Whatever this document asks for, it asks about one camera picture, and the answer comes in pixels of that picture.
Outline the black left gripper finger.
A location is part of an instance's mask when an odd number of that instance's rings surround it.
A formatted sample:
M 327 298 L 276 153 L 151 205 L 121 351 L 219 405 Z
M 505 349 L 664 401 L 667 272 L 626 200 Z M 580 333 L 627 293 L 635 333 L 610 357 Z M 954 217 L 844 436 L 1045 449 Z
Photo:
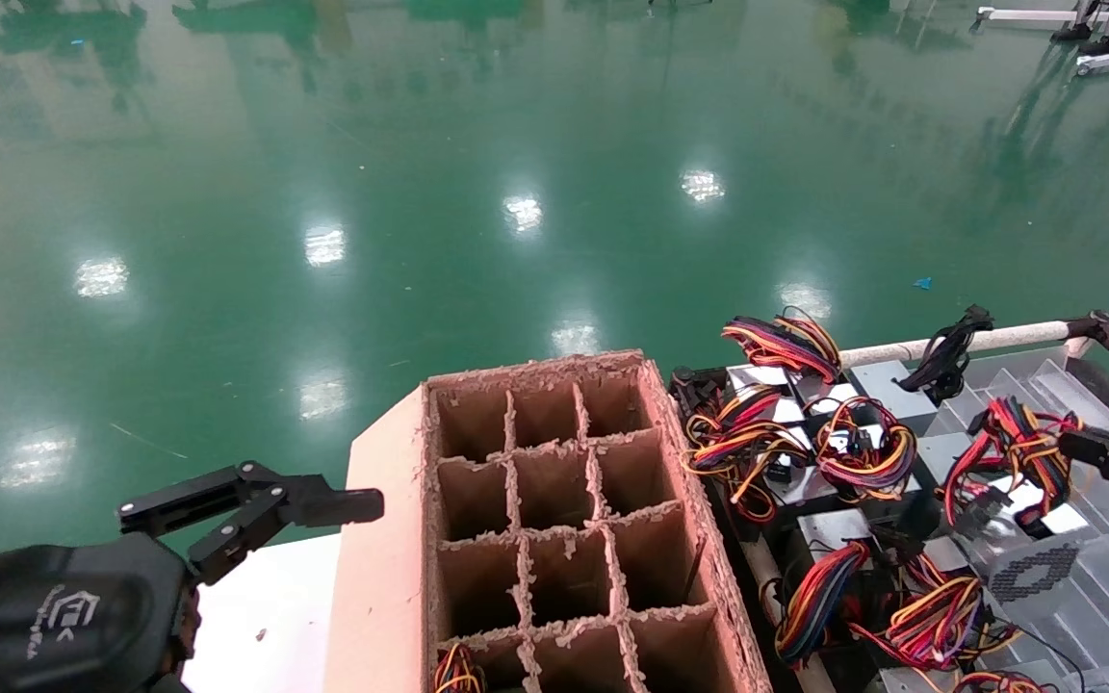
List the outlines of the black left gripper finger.
M 282 475 L 246 461 L 129 500 L 118 510 L 119 530 L 166 536 L 218 519 L 216 529 L 189 547 L 199 583 L 212 585 L 287 526 L 366 524 L 386 513 L 379 490 L 335 490 L 321 475 Z

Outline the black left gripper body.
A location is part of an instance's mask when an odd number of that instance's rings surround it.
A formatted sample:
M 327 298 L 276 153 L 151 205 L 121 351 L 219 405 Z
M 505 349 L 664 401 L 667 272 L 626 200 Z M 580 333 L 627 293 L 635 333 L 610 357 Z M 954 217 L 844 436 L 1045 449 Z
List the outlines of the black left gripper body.
M 147 536 L 0 553 L 0 692 L 181 692 L 197 603 Z

